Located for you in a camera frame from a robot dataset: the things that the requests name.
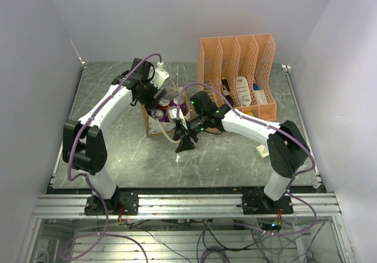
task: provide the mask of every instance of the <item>white cable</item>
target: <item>white cable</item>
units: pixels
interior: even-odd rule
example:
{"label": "white cable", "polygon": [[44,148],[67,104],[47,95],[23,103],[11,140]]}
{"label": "white cable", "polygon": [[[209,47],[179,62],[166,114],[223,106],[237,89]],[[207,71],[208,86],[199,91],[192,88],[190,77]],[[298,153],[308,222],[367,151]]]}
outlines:
{"label": "white cable", "polygon": [[163,126],[162,126],[162,124],[160,123],[159,120],[156,120],[156,122],[157,122],[158,127],[161,129],[161,132],[164,134],[164,136],[167,138],[168,141],[170,141],[170,142],[172,142],[174,144],[179,144],[180,143],[180,140],[173,141],[172,138],[167,135],[166,131],[164,130],[164,128],[163,128]]}
{"label": "white cable", "polygon": [[175,90],[175,92],[178,92],[178,88],[177,86],[175,85],[175,83],[173,82],[173,80],[169,77],[169,81],[171,82],[171,84],[173,85],[173,88]]}
{"label": "white cable", "polygon": [[41,248],[41,251],[43,251],[45,253],[44,256],[47,257],[46,263],[48,263],[49,262],[49,253],[48,253],[47,249]]}

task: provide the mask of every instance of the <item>bracket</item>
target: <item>bracket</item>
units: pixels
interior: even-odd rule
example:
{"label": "bracket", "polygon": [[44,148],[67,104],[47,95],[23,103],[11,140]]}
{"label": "bracket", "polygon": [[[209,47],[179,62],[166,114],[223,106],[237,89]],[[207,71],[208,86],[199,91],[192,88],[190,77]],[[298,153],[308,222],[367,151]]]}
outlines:
{"label": "bracket", "polygon": [[242,205],[244,215],[277,214],[279,208],[282,214],[293,214],[293,205],[289,196],[283,196],[280,201],[274,202],[270,207],[263,205],[266,196],[264,194],[243,194]]}
{"label": "bracket", "polygon": [[[124,216],[137,215],[139,207],[139,198],[137,195],[132,192],[119,192],[117,198],[119,200],[117,201],[116,207],[111,209],[110,205],[107,206],[109,208],[109,214],[118,215],[120,213],[120,207],[123,207],[122,214]],[[88,216],[105,215],[105,210],[100,199],[93,195],[87,198],[84,211],[85,215]]]}

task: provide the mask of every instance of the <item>cardboard box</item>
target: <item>cardboard box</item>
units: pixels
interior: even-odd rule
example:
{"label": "cardboard box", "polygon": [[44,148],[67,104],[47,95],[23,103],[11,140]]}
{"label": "cardboard box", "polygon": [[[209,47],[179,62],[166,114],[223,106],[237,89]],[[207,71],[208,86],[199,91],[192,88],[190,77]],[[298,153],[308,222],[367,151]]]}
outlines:
{"label": "cardboard box", "polygon": [[[167,96],[170,99],[173,99],[174,96],[178,95],[178,93],[173,92],[172,89],[167,89],[168,94]],[[186,109],[188,110],[185,118],[186,120],[191,120],[194,118],[194,110],[191,108],[191,103],[187,97],[186,92],[184,93],[184,98],[186,100]],[[157,137],[159,135],[162,135],[163,133],[161,132],[160,127],[158,126],[157,122],[155,119],[153,119],[149,114],[147,113],[147,110],[145,110],[145,107],[141,105],[141,112],[143,114],[143,120],[144,120],[144,126],[145,126],[145,132],[147,134],[147,137]],[[174,133],[174,128],[176,127],[175,123],[173,122],[161,122],[161,125],[163,129],[166,131],[168,134],[173,134]]]}

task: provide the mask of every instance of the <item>cable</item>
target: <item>cable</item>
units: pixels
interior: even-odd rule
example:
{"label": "cable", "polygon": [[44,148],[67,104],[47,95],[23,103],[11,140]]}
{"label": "cable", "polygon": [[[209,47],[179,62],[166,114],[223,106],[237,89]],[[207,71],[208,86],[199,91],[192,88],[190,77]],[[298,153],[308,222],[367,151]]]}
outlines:
{"label": "cable", "polygon": [[281,250],[282,250],[282,253],[279,253],[277,255],[277,263],[280,263],[280,254],[283,254],[283,243],[282,243],[282,238],[281,237],[278,237],[278,239],[279,239],[280,247],[281,247]]}
{"label": "cable", "polygon": [[[99,241],[103,237],[116,237],[116,238],[125,238],[125,239],[128,239],[129,241],[132,241],[135,244],[137,244],[140,247],[140,249],[142,250],[142,252],[144,253],[145,261],[148,262],[148,257],[147,257],[147,254],[145,253],[144,248],[136,240],[134,240],[133,238],[127,237],[125,235],[115,235],[115,234],[106,233],[106,230],[107,230],[107,227],[108,227],[108,222],[109,222],[109,219],[108,219],[108,209],[107,209],[107,206],[106,206],[106,202],[105,202],[104,198],[102,197],[102,195],[93,187],[93,185],[90,182],[89,178],[85,177],[85,180],[86,180],[87,184],[89,185],[89,187],[91,188],[91,190],[95,194],[97,194],[98,198],[100,199],[100,201],[102,202],[102,204],[104,206],[105,216],[106,216],[105,227],[104,227],[103,231],[100,234],[98,232],[90,232],[90,233],[87,233],[87,234],[84,234],[84,235],[79,235],[77,237],[71,238],[60,249],[60,257],[63,260],[67,260],[67,261],[76,260],[76,259],[81,258],[84,255],[88,254],[99,243]],[[79,254],[77,256],[74,256],[74,257],[66,257],[64,255],[64,252],[67,250],[67,246],[69,246],[70,244],[72,244],[73,242],[75,242],[77,239],[79,239],[79,238],[85,238],[85,237],[91,237],[91,236],[94,236],[94,235],[99,235],[98,238],[97,238],[97,240],[87,250],[85,250],[83,253],[81,253],[81,254]]]}
{"label": "cable", "polygon": [[140,226],[141,224],[143,224],[143,223],[145,223],[145,222],[148,222],[148,221],[149,221],[149,219],[148,219],[148,220],[141,221],[139,224],[136,224],[136,225],[134,225],[134,224],[130,224],[130,226],[131,226],[132,228],[136,228],[137,226]]}
{"label": "cable", "polygon": [[172,139],[172,138],[166,133],[166,131],[164,130],[164,128],[163,128],[163,126],[162,126],[162,124],[161,124],[161,122],[160,122],[159,120],[156,120],[156,122],[157,122],[157,125],[158,125],[158,127],[160,128],[161,132],[162,132],[163,135],[167,138],[168,141],[170,141],[170,142],[173,143],[173,144],[179,144],[179,143],[181,142],[180,139],[179,139],[178,141],[173,140],[173,139]]}
{"label": "cable", "polygon": [[192,263],[192,262],[191,262],[186,256],[184,256],[184,255],[178,253],[177,251],[171,249],[170,247],[167,246],[166,243],[164,243],[163,241],[160,241],[159,239],[155,238],[155,237],[153,236],[152,233],[150,233],[150,232],[148,232],[148,231],[146,231],[146,230],[144,230],[144,229],[142,229],[142,228],[136,228],[136,229],[140,229],[140,230],[142,230],[142,231],[144,231],[144,232],[147,232],[147,233],[148,233],[148,234],[149,234],[149,235],[150,235],[155,241],[157,241],[157,242],[159,242],[160,244],[164,245],[164,246],[165,246],[167,249],[169,249],[171,252],[173,252],[173,253],[175,253],[175,254],[181,256],[182,258],[188,260],[189,263]]}
{"label": "cable", "polygon": [[206,132],[206,133],[208,133],[208,134],[212,134],[212,135],[221,135],[223,132],[220,132],[219,134],[218,133],[216,133],[216,132],[210,132],[210,131],[206,131],[206,130],[204,130],[204,131],[202,131],[202,132]]}
{"label": "cable", "polygon": [[236,205],[236,207],[242,207],[242,208],[252,209],[252,210],[258,210],[260,208],[263,208],[262,206],[260,206],[260,207],[251,207],[251,206],[241,205],[241,204]]}
{"label": "cable", "polygon": [[119,235],[113,235],[113,234],[107,234],[106,233],[106,230],[107,230],[107,226],[108,226],[108,209],[107,209],[107,206],[106,206],[106,203],[102,197],[102,195],[93,187],[92,183],[90,182],[89,180],[89,177],[87,174],[84,174],[84,173],[79,173],[79,174],[76,174],[74,177],[72,177],[71,173],[72,173],[72,165],[73,165],[73,158],[74,158],[74,155],[75,155],[75,152],[76,152],[76,147],[78,145],[78,142],[80,140],[80,136],[81,134],[84,132],[84,130],[86,129],[86,127],[94,120],[95,116],[101,111],[101,109],[106,105],[106,103],[114,97],[114,95],[121,89],[121,87],[125,84],[126,80],[133,74],[135,73],[135,71],[146,61],[148,60],[149,58],[151,58],[152,56],[155,56],[157,55],[159,58],[160,58],[160,62],[162,62],[162,57],[160,54],[158,53],[153,53],[147,57],[145,57],[143,60],[141,60],[136,66],[135,68],[133,68],[128,74],[127,76],[125,76],[125,78],[120,82],[120,84],[118,85],[118,87],[116,87],[116,89],[111,93],[111,95],[109,95],[108,97],[106,97],[105,100],[102,101],[102,103],[99,104],[99,106],[93,111],[92,115],[88,118],[88,120],[83,124],[83,126],[80,128],[80,130],[77,132],[76,134],[76,137],[74,139],[74,142],[73,142],[73,145],[72,145],[72,148],[71,148],[71,154],[70,154],[70,158],[68,160],[68,172],[67,172],[67,178],[70,182],[74,181],[75,179],[77,179],[78,177],[84,177],[88,186],[92,189],[93,193],[97,194],[97,197],[99,197],[99,199],[101,200],[102,202],[102,205],[105,209],[105,215],[106,215],[106,223],[105,223],[105,227],[104,227],[104,230],[102,231],[102,233],[99,234],[99,237],[97,238],[97,240],[86,250],[84,251],[83,253],[75,256],[75,257],[66,257],[64,255],[64,252],[67,248],[67,246],[70,244],[70,243],[73,243],[76,239],[78,238],[82,238],[82,237],[89,237],[89,236],[92,236],[92,235],[98,235],[98,233],[88,233],[88,234],[84,234],[84,235],[81,235],[81,236],[78,236],[78,237],[74,237],[73,239],[67,241],[63,246],[62,248],[60,249],[60,257],[64,260],[67,260],[67,261],[72,261],[72,260],[76,260],[78,258],[81,258],[83,257],[85,254],[88,254],[98,243],[99,241],[103,238],[103,237],[120,237],[120,238],[125,238],[125,239],[128,239],[130,241],[133,241],[135,242],[140,248],[141,250],[143,251],[144,253],[144,256],[145,256],[145,260],[148,262],[148,257],[147,257],[147,254],[145,253],[145,250],[143,249],[143,247],[137,242],[135,241],[134,239],[130,238],[130,237],[127,237],[127,236],[119,236]]}
{"label": "cable", "polygon": [[150,79],[148,79],[148,82],[151,82],[154,78],[154,74],[156,73],[156,68],[154,67],[154,65],[152,64],[152,67],[153,67],[153,74],[152,74],[152,77]]}
{"label": "cable", "polygon": [[[208,232],[210,232],[210,234],[212,235],[212,237],[214,238],[214,240],[223,248],[224,251],[233,251],[233,252],[238,252],[238,251],[243,251],[243,250],[250,250],[249,247],[252,247],[255,245],[255,243],[252,243],[252,244],[249,244],[249,245],[246,245],[245,247],[243,248],[228,248],[226,246],[224,246],[216,237],[215,235],[212,233],[212,230],[210,229],[210,227],[208,227],[208,225],[206,224],[206,227],[208,229]],[[206,235],[206,230],[204,230],[203,232],[203,237],[202,237],[202,241],[203,241],[203,245],[206,249],[210,250],[210,248],[208,248],[204,242],[204,236]]]}
{"label": "cable", "polygon": [[[310,208],[310,210],[312,210],[312,212],[313,212],[313,216],[314,216],[314,220],[313,220],[313,222],[307,227],[307,228],[304,228],[304,229],[301,229],[301,230],[299,230],[299,231],[296,231],[296,232],[290,232],[290,233],[285,233],[285,234],[275,234],[275,235],[277,235],[277,236],[281,236],[281,235],[284,235],[284,236],[287,236],[287,235],[294,235],[294,234],[301,234],[301,233],[303,233],[303,232],[305,232],[305,231],[308,231],[311,227],[313,227],[314,226],[314,224],[316,223],[316,221],[317,221],[317,213],[316,213],[316,211],[314,210],[314,208],[309,204],[309,203],[307,203],[306,201],[304,201],[304,200],[302,200],[302,199],[300,199],[300,198],[298,198],[298,197],[295,197],[294,195],[292,195],[290,192],[289,192],[289,188],[290,188],[290,186],[292,185],[292,183],[293,183],[293,181],[295,180],[295,178],[298,176],[298,175],[300,175],[300,174],[304,174],[304,173],[307,173],[307,172],[310,172],[310,171],[312,171],[312,170],[314,170],[314,168],[315,168],[315,165],[316,165],[316,163],[315,163],[315,160],[314,160],[314,157],[313,157],[313,155],[310,153],[310,151],[301,143],[301,142],[299,142],[296,138],[294,138],[293,136],[291,136],[290,134],[288,134],[287,132],[285,132],[285,131],[283,131],[283,130],[281,130],[280,128],[276,128],[275,126],[273,126],[273,125],[270,125],[270,124],[268,124],[267,122],[264,122],[264,121],[262,121],[262,120],[259,120],[259,119],[255,119],[255,118],[253,118],[252,116],[248,116],[248,115],[242,115],[241,113],[239,113],[239,112],[237,112],[234,108],[233,108],[233,106],[229,103],[229,101],[217,90],[217,89],[215,89],[215,88],[213,88],[212,86],[210,86],[210,85],[206,85],[206,84],[204,84],[204,83],[201,83],[201,82],[192,82],[192,83],[189,83],[189,84],[187,84],[187,85],[185,85],[182,89],[181,89],[181,91],[180,91],[180,93],[179,93],[179,96],[178,96],[178,101],[180,101],[180,99],[181,99],[181,97],[182,97],[182,94],[183,94],[183,92],[184,92],[184,90],[186,89],[186,88],[188,88],[189,86],[192,86],[192,85],[202,85],[202,86],[205,86],[205,87],[207,87],[207,88],[210,88],[210,89],[212,89],[215,93],[217,93],[223,100],[224,100],[224,102],[229,106],[229,108],[237,115],[237,116],[239,116],[240,118],[242,118],[242,119],[246,119],[246,120],[248,120],[248,121],[250,121],[250,122],[254,122],[254,123],[257,123],[257,124],[259,124],[259,125],[262,125],[262,126],[265,126],[265,127],[267,127],[267,128],[270,128],[270,129],[273,129],[273,130],[275,130],[275,131],[277,131],[278,133],[280,133],[280,134],[282,134],[282,135],[284,135],[284,136],[286,136],[287,138],[289,138],[291,141],[293,141],[294,143],[296,143],[307,155],[308,155],[308,157],[309,157],[309,159],[311,160],[311,162],[312,162],[312,166],[309,168],[309,169],[305,169],[305,170],[302,170],[302,171],[299,171],[299,172],[296,172],[295,174],[293,174],[293,176],[292,176],[292,178],[291,178],[291,180],[290,180],[290,182],[288,183],[288,185],[287,185],[287,187],[286,187],[286,193],[291,197],[291,198],[294,198],[294,199],[296,199],[296,200],[298,200],[298,201],[300,201],[300,202],[302,202],[302,203],[304,203],[305,205],[307,205],[309,208]],[[179,111],[180,111],[180,108],[179,108],[179,105],[177,105],[177,116],[179,116]],[[249,226],[249,225],[247,225],[249,228],[252,228],[252,229],[256,229],[256,230],[258,230],[258,231],[262,231],[262,229],[260,229],[260,228],[256,228],[256,227],[252,227],[252,226]]]}
{"label": "cable", "polygon": [[169,77],[169,81],[171,82],[171,84],[173,85],[173,88],[175,90],[175,92],[178,92],[178,87],[177,85],[173,82],[173,80]]}
{"label": "cable", "polygon": [[304,254],[301,254],[299,256],[297,256],[294,260],[290,261],[289,263],[292,263],[294,261],[296,261],[297,259],[299,259],[301,256],[305,256],[304,257],[304,261],[306,259],[306,254],[309,252],[310,248],[312,247],[312,244],[314,242],[314,240],[316,239],[316,236],[317,234],[319,233],[319,231],[323,228],[323,226],[326,224],[326,222],[323,222],[322,225],[319,227],[318,231],[314,234],[314,237],[312,238],[312,241],[310,242],[309,244],[309,247],[307,248],[306,252]]}

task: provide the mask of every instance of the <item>red can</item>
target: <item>red can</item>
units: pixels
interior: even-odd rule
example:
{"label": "red can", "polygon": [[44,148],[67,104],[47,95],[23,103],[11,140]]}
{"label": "red can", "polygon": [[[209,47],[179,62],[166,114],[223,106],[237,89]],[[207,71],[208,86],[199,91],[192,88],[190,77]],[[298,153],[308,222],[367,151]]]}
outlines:
{"label": "red can", "polygon": [[170,106],[170,99],[168,99],[166,96],[162,97],[160,102],[158,103],[158,108],[163,110],[164,112],[166,111],[167,108]]}

